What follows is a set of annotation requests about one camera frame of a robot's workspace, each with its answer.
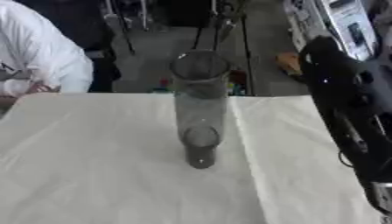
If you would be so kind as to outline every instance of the person's hand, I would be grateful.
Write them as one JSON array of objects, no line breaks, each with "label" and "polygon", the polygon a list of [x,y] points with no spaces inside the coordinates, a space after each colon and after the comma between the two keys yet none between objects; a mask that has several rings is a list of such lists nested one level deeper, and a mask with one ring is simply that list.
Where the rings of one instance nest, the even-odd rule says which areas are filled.
[{"label": "person's hand", "polygon": [[32,86],[27,90],[27,95],[37,94],[37,93],[58,93],[60,91],[59,87],[50,88],[44,84],[42,81],[35,82]]}]

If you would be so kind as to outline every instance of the glass rim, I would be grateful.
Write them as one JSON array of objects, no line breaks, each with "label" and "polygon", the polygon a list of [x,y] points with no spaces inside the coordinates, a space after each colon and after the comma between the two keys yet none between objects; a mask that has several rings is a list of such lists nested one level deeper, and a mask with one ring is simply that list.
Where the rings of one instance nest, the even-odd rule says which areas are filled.
[{"label": "glass rim", "polygon": [[[213,54],[215,54],[219,59],[221,59],[222,61],[224,61],[224,63],[226,63],[225,69],[223,69],[224,72],[217,73],[213,77],[208,78],[208,79],[203,79],[203,80],[191,80],[189,78],[184,77],[183,75],[179,74],[174,67],[175,67],[175,64],[176,64],[177,60],[183,59],[184,57],[186,57],[186,55],[188,55],[190,53],[213,53]],[[213,50],[207,50],[207,49],[204,49],[204,50],[191,50],[191,51],[188,51],[188,52],[181,53],[179,56],[177,56],[176,59],[174,59],[170,63],[171,72],[174,73],[175,77],[177,77],[177,78],[179,78],[179,79],[181,79],[183,81],[191,81],[191,82],[209,82],[209,81],[213,81],[213,80],[219,79],[220,77],[228,76],[228,74],[230,72],[230,67],[231,67],[231,64],[230,64],[230,62],[227,59],[221,57],[217,52],[215,52]]]}]

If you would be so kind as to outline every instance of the cable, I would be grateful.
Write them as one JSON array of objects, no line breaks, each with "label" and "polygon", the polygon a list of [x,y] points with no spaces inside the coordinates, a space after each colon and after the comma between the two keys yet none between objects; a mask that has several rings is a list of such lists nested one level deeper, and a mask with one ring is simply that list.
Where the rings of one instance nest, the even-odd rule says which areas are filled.
[{"label": "cable", "polygon": [[344,166],[349,167],[349,168],[354,168],[351,164],[347,163],[347,162],[343,159],[344,154],[343,154],[343,151],[342,151],[342,150],[339,151],[338,156],[339,156],[339,161],[340,161]]}]

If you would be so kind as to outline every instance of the tripod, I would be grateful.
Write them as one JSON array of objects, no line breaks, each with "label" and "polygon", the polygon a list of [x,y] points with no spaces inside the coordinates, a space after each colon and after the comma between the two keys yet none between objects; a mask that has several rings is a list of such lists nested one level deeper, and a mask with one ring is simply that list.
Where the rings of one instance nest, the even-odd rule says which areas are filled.
[{"label": "tripod", "polygon": [[[252,64],[251,64],[251,51],[249,49],[248,41],[248,28],[247,28],[247,15],[244,12],[244,8],[248,3],[247,0],[240,2],[239,7],[235,10],[231,3],[227,0],[213,0],[212,16],[214,18],[214,35],[213,35],[213,51],[218,50],[218,45],[220,42],[224,41],[230,32],[236,27],[237,22],[241,21],[242,36],[244,52],[247,59],[248,75],[247,75],[247,95],[255,95],[254,87],[254,77],[252,74]],[[232,12],[232,16],[228,16],[225,9],[229,8]],[[200,36],[203,32],[203,25],[198,27],[196,37],[193,41],[192,49],[195,50],[200,42]]]}]

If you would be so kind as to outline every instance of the table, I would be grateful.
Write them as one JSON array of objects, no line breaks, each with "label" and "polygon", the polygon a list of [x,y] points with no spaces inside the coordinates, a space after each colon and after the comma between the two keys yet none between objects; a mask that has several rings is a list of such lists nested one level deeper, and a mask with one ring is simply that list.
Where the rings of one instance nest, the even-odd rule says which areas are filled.
[{"label": "table", "polygon": [[0,121],[0,223],[378,223],[309,97],[229,102],[200,171],[171,95],[21,99]]}]

